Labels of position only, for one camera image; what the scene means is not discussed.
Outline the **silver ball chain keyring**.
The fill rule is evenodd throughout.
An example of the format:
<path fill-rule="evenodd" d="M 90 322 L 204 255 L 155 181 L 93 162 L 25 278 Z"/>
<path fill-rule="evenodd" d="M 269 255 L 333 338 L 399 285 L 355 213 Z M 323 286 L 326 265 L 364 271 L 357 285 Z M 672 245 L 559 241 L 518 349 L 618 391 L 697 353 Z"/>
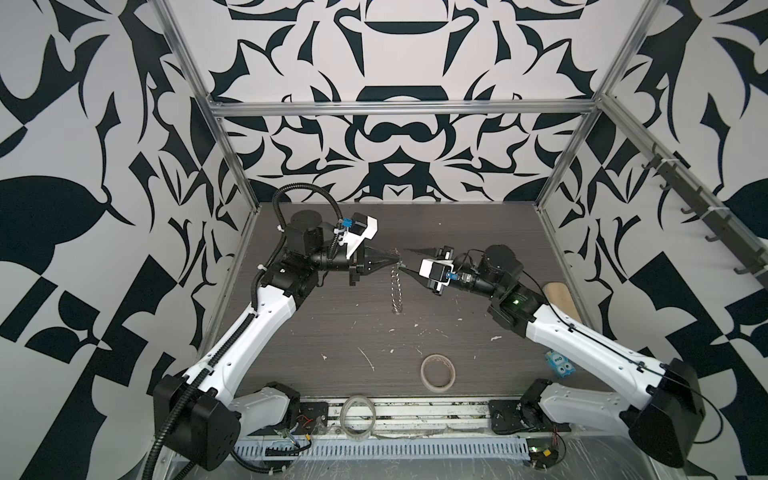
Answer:
<path fill-rule="evenodd" d="M 404 312 L 402 285 L 400 279 L 400 266 L 402 265 L 401 255 L 396 248 L 391 250 L 393 256 L 396 257 L 395 263 L 391 266 L 391 303 L 392 312 L 395 315 L 401 315 Z"/>

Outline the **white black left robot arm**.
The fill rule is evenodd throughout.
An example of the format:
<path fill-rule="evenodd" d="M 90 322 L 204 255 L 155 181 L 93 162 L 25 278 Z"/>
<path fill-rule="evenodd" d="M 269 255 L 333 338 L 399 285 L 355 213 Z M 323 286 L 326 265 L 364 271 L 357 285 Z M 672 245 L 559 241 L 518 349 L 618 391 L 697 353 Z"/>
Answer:
<path fill-rule="evenodd" d="M 354 213 L 336 224 L 313 210 L 292 215 L 267 264 L 252 284 L 250 303 L 212 349 L 186 371 L 164 376 L 153 391 L 154 442 L 142 476 L 151 479 L 162 449 L 208 471 L 221 465 L 244 435 L 290 429 L 300 395 L 277 382 L 238 395 L 246 373 L 271 338 L 302 306 L 328 272 L 346 272 L 355 284 L 399 258 L 369 246 L 376 218 Z"/>

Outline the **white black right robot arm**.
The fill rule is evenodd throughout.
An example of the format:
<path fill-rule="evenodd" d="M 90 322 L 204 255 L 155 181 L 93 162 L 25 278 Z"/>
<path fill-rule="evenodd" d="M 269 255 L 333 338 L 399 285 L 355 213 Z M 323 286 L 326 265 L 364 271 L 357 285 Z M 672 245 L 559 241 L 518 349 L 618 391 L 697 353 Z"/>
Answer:
<path fill-rule="evenodd" d="M 633 351 L 575 321 L 553 305 L 540 285 L 525 286 L 525 267 L 506 245 L 485 249 L 478 263 L 452 248 L 420 250 L 417 269 L 401 267 L 436 295 L 448 287 L 489 300 L 503 329 L 549 348 L 608 386 L 597 392 L 538 381 L 527 391 L 533 411 L 557 424 L 577 424 L 629 438 L 672 468 L 685 465 L 706 417 L 695 369 Z"/>

